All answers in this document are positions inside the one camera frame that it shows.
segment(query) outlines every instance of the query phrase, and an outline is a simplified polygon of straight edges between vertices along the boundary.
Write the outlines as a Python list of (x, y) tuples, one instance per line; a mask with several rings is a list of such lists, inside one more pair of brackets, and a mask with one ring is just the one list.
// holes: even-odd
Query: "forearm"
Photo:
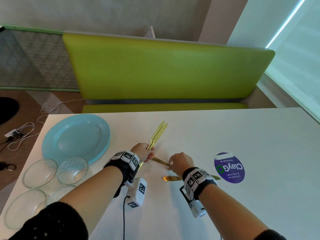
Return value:
[(268, 227), (246, 207), (214, 184), (199, 200), (224, 240), (253, 240)]
[(80, 214), (90, 236), (119, 188), (122, 179), (122, 172), (117, 167), (108, 166), (84, 181), (59, 201), (69, 204)]

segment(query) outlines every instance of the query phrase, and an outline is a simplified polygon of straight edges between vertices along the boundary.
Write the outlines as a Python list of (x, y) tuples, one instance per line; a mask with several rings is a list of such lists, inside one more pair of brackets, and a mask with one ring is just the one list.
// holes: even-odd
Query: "clear glass bowl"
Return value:
[(43, 159), (33, 163), (24, 172), (22, 183), (29, 189), (40, 189), (47, 194), (63, 187), (57, 180), (57, 163), (52, 159)]
[(56, 202), (60, 200), (62, 197), (64, 197), (67, 193), (69, 193), (71, 190), (75, 188), (74, 185), (64, 186), (63, 188), (59, 189), (57, 192), (55, 192), (48, 200), (47, 205), (52, 204), (53, 202)]
[(84, 179), (88, 169), (87, 160), (82, 157), (71, 157), (60, 165), (57, 178), (62, 184), (72, 185)]
[(10, 204), (4, 215), (4, 222), (10, 229), (20, 229), (31, 217), (45, 208), (46, 194), (42, 190), (32, 189), (19, 195)]

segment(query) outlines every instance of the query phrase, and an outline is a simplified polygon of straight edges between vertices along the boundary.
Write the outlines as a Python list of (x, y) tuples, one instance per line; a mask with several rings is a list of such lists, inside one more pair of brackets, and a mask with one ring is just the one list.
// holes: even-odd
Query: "hand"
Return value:
[(170, 157), (169, 160), (169, 169), (176, 173), (178, 176), (182, 177), (184, 171), (188, 168), (192, 168), (195, 166), (192, 158), (185, 153), (176, 153)]
[(151, 148), (151, 150), (147, 150), (146, 148), (149, 146), (147, 143), (138, 143), (135, 145), (130, 151), (137, 154), (138, 158), (141, 162), (147, 162), (155, 155), (153, 152), (155, 149)]

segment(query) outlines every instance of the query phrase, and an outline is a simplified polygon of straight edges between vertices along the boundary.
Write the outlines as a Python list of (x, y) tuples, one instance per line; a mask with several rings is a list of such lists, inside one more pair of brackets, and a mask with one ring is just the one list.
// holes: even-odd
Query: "black sleeve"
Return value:
[(87, 227), (70, 205), (55, 202), (27, 220), (9, 240), (88, 240)]
[(274, 230), (266, 230), (260, 233), (254, 240), (286, 240), (284, 236), (280, 235)]

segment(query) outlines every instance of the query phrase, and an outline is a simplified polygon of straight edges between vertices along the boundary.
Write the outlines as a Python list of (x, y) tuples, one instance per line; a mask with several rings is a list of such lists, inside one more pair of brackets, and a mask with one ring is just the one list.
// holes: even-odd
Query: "right hand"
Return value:
[(178, 176), (182, 177), (184, 171), (188, 168), (192, 168), (195, 166), (192, 158), (185, 153), (176, 153), (170, 157), (169, 160), (169, 169), (176, 173)]

